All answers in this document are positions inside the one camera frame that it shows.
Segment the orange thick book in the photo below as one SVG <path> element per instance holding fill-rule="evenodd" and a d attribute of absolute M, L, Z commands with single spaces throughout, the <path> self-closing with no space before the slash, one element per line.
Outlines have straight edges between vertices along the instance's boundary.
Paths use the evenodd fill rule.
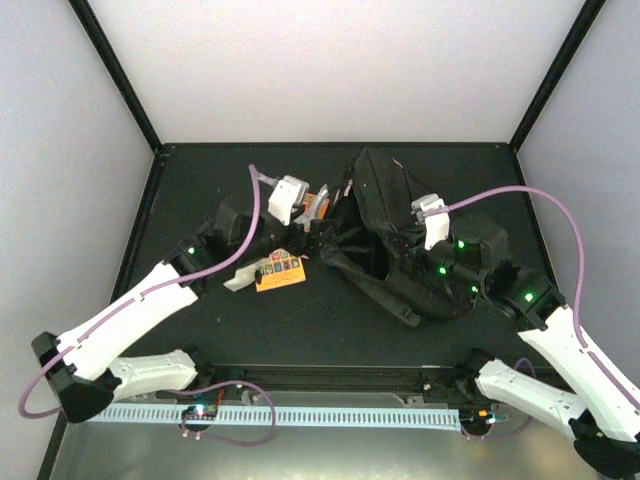
<path fill-rule="evenodd" d="M 313 220 L 321 219 L 329 205 L 329 188 L 323 184 L 316 194 L 307 194 L 304 197 L 304 211 L 295 218 L 297 224 L 309 224 Z"/>

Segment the black student bag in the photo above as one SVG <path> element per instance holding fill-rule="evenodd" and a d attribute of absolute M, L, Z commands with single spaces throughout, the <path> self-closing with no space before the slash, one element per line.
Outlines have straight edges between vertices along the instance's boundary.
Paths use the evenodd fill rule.
<path fill-rule="evenodd" d="M 444 300 L 411 280 L 399 243 L 424 243 L 411 203 L 427 186 L 392 156 L 364 148 L 346 169 L 327 219 L 333 228 L 323 243 L 323 262 L 408 327 L 460 318 L 474 302 Z"/>

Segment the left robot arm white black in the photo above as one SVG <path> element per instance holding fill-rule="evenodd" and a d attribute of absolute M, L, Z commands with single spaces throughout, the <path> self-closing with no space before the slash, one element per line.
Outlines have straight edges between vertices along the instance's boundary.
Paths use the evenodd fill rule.
<path fill-rule="evenodd" d="M 232 292 L 263 279 L 273 252 L 292 252 L 296 241 L 309 236 L 328 203 L 328 190 L 322 188 L 311 203 L 304 199 L 277 186 L 267 215 L 252 212 L 244 240 L 226 259 L 216 261 L 220 248 L 211 236 L 199 234 L 90 320 L 60 335 L 43 332 L 34 338 L 31 346 L 41 365 L 40 375 L 66 420 L 82 423 L 117 400 L 159 390 L 184 391 L 193 399 L 207 397 L 215 376 L 186 351 L 137 358 L 122 354 L 162 321 L 199 300 L 210 277 L 232 269 L 233 276 L 223 284 Z"/>

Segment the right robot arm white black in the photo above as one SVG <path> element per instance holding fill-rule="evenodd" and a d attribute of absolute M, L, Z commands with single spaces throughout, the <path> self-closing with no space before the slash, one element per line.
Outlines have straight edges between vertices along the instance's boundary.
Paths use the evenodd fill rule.
<path fill-rule="evenodd" d="M 639 472 L 639 388 L 574 323 L 575 311 L 542 272 L 518 265 L 506 231 L 485 215 L 450 220 L 419 212 L 419 237 L 406 251 L 411 275 L 466 307 L 483 300 L 511 320 L 517 336 L 568 385 L 561 390 L 498 358 L 454 379 L 457 396 L 506 403 L 563 433 L 578 455 L 611 479 Z"/>

